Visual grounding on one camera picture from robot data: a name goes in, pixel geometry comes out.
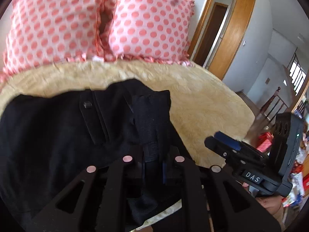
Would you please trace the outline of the person's right hand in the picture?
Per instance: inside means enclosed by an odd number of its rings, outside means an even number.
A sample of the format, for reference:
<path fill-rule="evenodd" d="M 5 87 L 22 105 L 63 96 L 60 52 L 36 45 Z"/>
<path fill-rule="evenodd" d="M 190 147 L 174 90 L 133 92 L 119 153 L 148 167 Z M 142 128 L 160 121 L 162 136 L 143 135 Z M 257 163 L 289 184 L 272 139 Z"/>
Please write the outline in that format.
<path fill-rule="evenodd" d="M 270 197 L 255 197 L 255 200 L 279 222 L 282 229 L 285 229 L 285 225 L 283 224 L 283 197 L 272 195 Z"/>

